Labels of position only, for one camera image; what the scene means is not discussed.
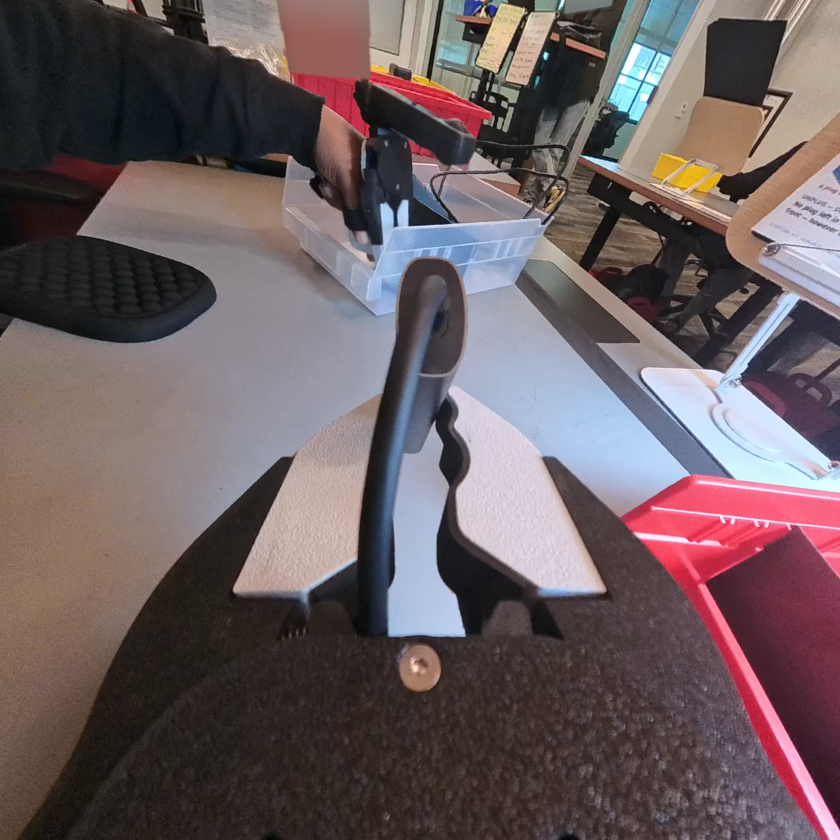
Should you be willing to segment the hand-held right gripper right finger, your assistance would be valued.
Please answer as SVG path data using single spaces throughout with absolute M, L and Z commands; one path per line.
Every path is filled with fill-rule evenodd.
M 606 585 L 534 443 L 457 386 L 437 418 L 447 525 L 469 556 L 537 597 Z

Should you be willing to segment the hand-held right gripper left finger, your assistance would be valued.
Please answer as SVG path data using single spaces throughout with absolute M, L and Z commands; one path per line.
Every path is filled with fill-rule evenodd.
M 341 415 L 293 456 L 234 583 L 236 597 L 308 599 L 355 563 L 380 400 Z

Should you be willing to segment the clear plastic bin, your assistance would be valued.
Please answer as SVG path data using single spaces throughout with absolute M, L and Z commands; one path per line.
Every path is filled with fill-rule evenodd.
M 437 177 L 440 171 L 435 161 L 413 163 L 457 223 L 398 228 L 374 263 L 351 243 L 341 212 L 312 190 L 313 172 L 296 161 L 287 164 L 283 221 L 301 248 L 377 316 L 394 311 L 404 269 L 417 257 L 450 260 L 467 294 L 513 284 L 543 236 L 545 213 L 473 172 Z

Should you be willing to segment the silver usb plug with cable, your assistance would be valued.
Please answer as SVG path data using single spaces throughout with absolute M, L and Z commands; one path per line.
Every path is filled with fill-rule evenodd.
M 440 276 L 426 276 L 416 289 L 416 309 L 397 331 L 371 438 L 360 509 L 356 562 L 360 634 L 388 634 L 393 514 L 403 454 L 419 376 L 447 288 Z

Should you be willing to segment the grey USB hub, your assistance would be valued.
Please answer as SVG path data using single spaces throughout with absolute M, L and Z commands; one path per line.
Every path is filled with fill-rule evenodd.
M 435 315 L 423 354 L 409 416 L 404 452 L 411 455 L 419 453 L 425 445 L 462 361 L 468 332 L 464 281 L 454 263 L 439 257 L 417 257 L 405 267 L 397 292 L 395 329 L 400 332 L 419 314 L 419 288 L 426 277 L 442 278 L 445 298 Z

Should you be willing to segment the red plastic bin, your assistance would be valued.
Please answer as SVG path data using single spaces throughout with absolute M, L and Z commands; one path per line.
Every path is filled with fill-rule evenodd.
M 369 124 L 362 118 L 354 99 L 355 80 L 293 73 L 292 83 L 324 99 L 328 108 L 338 113 L 358 131 L 368 133 Z M 480 128 L 490 120 L 490 111 L 465 100 L 442 85 L 412 75 L 410 80 L 390 75 L 382 67 L 372 66 L 369 81 L 389 88 L 430 111 L 441 119 L 456 119 L 468 132 L 478 136 Z
M 688 476 L 624 516 L 692 601 L 720 648 L 770 761 L 822 838 L 830 813 L 707 588 L 710 578 L 799 528 L 838 573 L 839 496 L 825 490 Z

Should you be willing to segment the person's left forearm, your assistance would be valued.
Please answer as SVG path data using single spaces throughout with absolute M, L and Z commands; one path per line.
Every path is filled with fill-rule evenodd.
M 118 165 L 192 154 L 317 164 L 320 98 L 259 61 L 96 2 L 1 3 L 1 160 Z

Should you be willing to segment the person's left hand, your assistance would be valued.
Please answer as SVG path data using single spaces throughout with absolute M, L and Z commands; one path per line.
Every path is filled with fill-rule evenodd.
M 369 244 L 361 202 L 362 134 L 338 113 L 322 107 L 313 159 L 316 192 L 343 214 L 345 227 L 359 245 Z

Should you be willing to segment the brown upright board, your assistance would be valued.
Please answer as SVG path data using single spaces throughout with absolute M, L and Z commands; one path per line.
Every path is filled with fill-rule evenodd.
M 507 69 L 508 85 L 527 87 L 556 22 L 557 12 L 533 12 L 525 17 L 519 41 Z
M 508 48 L 527 13 L 527 8 L 511 3 L 503 3 L 497 7 L 476 58 L 476 65 L 480 69 L 492 74 L 499 72 Z

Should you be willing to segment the white metal stand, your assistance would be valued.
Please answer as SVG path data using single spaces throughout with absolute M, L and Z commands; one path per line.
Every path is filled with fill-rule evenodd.
M 781 487 L 839 491 L 838 461 L 789 425 L 745 385 L 742 374 L 800 298 L 779 302 L 724 371 L 647 367 L 647 389 L 731 478 Z

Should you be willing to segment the yellow bin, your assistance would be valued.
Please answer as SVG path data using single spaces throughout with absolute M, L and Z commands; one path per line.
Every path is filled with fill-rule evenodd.
M 691 195 L 708 193 L 718 185 L 722 173 L 716 164 L 697 157 L 684 159 L 661 154 L 651 174 L 652 182 L 666 191 Z

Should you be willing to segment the black textured rounded object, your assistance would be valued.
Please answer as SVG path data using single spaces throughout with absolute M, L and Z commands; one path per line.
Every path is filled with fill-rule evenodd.
M 2 315 L 84 339 L 161 340 L 216 299 L 200 270 L 101 238 L 45 238 L 1 254 Z

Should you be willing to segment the clear page holder bar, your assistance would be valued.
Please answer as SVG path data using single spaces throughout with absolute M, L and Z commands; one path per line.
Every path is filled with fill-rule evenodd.
M 759 263 L 820 299 L 838 305 L 838 251 L 770 244 L 762 249 Z

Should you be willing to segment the printed instruction sheet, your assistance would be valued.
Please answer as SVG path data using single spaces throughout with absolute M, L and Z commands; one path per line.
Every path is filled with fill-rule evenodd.
M 839 156 L 752 226 L 768 244 L 839 250 Z

